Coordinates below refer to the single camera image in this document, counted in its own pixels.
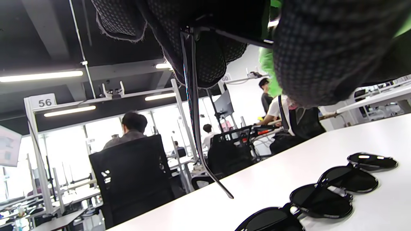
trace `sunglasses lens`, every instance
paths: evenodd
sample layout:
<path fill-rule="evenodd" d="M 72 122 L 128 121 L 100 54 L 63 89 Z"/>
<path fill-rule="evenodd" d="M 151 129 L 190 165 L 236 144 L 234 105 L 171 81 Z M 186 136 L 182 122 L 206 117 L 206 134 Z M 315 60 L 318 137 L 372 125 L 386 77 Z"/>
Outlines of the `sunglasses lens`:
<path fill-rule="evenodd" d="M 358 163 L 361 168 L 372 171 L 377 169 L 392 169 L 398 165 L 398 162 L 390 157 L 383 157 L 366 152 L 352 154 L 348 160 L 353 163 Z"/>
<path fill-rule="evenodd" d="M 308 215 L 312 217 L 341 218 L 349 215 L 353 209 L 344 197 L 325 187 L 316 188 L 315 184 L 294 190 L 290 200 L 300 208 L 307 209 Z"/>
<path fill-rule="evenodd" d="M 347 166 L 329 169 L 321 178 L 328 179 L 329 185 L 358 193 L 370 192 L 378 186 L 378 180 L 368 172 Z"/>
<path fill-rule="evenodd" d="M 254 215 L 245 225 L 236 231 L 302 231 L 302 226 L 295 218 L 278 208 L 271 208 Z"/>

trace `gray shirt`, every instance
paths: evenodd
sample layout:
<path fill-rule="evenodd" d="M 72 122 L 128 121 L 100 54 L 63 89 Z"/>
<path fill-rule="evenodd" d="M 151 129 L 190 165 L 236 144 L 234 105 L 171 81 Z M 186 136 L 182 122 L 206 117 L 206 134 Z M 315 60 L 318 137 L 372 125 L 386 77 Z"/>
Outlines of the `gray shirt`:
<path fill-rule="evenodd" d="M 124 134 L 122 137 L 116 137 L 116 138 L 108 141 L 106 143 L 106 145 L 104 145 L 103 150 L 106 149 L 106 148 L 110 148 L 110 147 L 113 147 L 113 146 L 116 146 L 116 145 L 119 145 L 119 144 L 122 144 L 122 143 L 126 143 L 128 141 L 140 139 L 140 138 L 143 138 L 143 137 L 145 137 L 145 135 L 143 133 L 141 133 L 139 131 L 136 131 L 136 130 L 130 130 L 130 131 L 128 131 L 128 133 Z"/>

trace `ceiling light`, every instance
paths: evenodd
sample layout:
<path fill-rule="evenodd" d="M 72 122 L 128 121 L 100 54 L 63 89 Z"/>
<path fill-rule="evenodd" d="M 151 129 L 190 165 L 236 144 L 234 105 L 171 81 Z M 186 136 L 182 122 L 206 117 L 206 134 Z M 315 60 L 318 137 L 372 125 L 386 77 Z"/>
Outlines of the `ceiling light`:
<path fill-rule="evenodd" d="M 18 82 L 27 80 L 38 80 L 38 79 L 55 79 L 55 78 L 65 78 L 82 76 L 82 71 L 72 71 L 72 72 L 56 72 L 56 73 L 44 73 L 44 74 L 28 74 L 28 75 L 16 75 L 16 76 L 4 76 L 0 77 L 0 82 Z"/>
<path fill-rule="evenodd" d="M 149 96 L 149 97 L 146 97 L 145 100 L 149 101 L 149 100 L 155 100 L 155 99 L 164 99 L 164 98 L 174 97 L 174 96 L 176 96 L 175 92 L 168 93 L 168 94 L 162 94 L 162 95 Z"/>
<path fill-rule="evenodd" d="M 279 20 L 271 21 L 268 23 L 268 27 L 277 26 L 278 23 L 279 23 Z"/>
<path fill-rule="evenodd" d="M 163 68 L 172 69 L 171 64 L 169 62 L 159 63 L 155 66 L 155 68 L 157 68 L 157 69 L 163 69 Z"/>
<path fill-rule="evenodd" d="M 80 108 L 74 108 L 74 109 L 69 109 L 69 110 L 64 110 L 64 111 L 50 112 L 50 113 L 44 114 L 44 116 L 46 116 L 46 117 L 59 116 L 59 115 L 65 115 L 65 114 L 80 112 L 80 111 L 90 111 L 90 110 L 94 110 L 94 109 L 96 109 L 96 106 L 80 107 Z"/>

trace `white poster board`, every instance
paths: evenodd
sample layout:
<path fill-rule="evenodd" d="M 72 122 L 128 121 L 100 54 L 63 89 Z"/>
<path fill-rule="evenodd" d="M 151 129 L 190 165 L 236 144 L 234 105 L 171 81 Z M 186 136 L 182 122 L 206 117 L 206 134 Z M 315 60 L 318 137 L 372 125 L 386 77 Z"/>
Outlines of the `white poster board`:
<path fill-rule="evenodd" d="M 19 133 L 0 126 L 0 166 L 17 167 L 21 137 Z"/>

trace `white shirt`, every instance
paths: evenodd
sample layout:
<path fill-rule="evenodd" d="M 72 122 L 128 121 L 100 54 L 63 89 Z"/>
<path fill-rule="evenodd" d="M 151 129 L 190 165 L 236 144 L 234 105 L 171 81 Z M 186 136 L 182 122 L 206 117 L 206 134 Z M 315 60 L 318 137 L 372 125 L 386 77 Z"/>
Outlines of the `white shirt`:
<path fill-rule="evenodd" d="M 287 96 L 282 95 L 281 96 L 281 101 L 283 104 L 283 109 L 284 109 L 284 114 L 287 119 L 288 126 L 290 129 L 288 130 L 288 133 L 291 134 L 292 136 L 295 136 L 294 132 L 291 130 L 291 125 L 290 125 L 290 112 L 288 111 L 288 103 L 287 103 Z M 280 115 L 280 107 L 278 104 L 278 96 L 274 97 L 274 99 L 271 101 L 270 107 L 268 108 L 267 115 L 269 116 L 275 116 L 275 117 L 281 117 Z"/>
<path fill-rule="evenodd" d="M 209 132 L 207 134 L 207 136 L 204 137 L 204 141 L 203 141 L 203 146 L 207 147 L 210 150 L 210 145 L 211 145 L 211 138 L 214 135 L 217 135 L 218 133 L 215 132 Z"/>

